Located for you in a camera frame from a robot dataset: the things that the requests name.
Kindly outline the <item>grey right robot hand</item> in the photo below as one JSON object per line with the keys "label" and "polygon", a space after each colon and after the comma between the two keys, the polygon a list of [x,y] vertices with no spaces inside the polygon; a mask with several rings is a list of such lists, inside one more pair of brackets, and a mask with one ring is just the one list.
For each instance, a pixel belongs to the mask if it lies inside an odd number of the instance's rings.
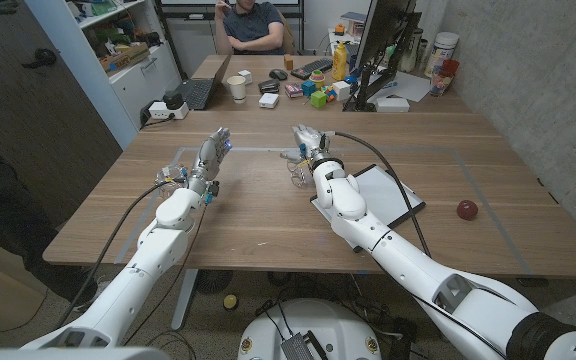
{"label": "grey right robot hand", "polygon": [[298,148],[281,152],[281,158],[294,164],[308,161],[311,171],[328,161],[337,162],[344,168],[343,162],[330,154],[330,139],[326,133],[303,124],[293,126],[292,131]]}

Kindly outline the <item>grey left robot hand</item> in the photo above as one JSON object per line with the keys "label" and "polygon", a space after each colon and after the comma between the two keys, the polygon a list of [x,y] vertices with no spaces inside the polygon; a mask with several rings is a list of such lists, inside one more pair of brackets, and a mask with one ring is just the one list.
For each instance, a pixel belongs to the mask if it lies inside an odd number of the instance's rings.
{"label": "grey left robot hand", "polygon": [[208,184],[216,178],[222,160],[232,148],[229,138],[229,129],[221,127],[203,142],[188,177],[190,190],[199,195],[207,191]]}

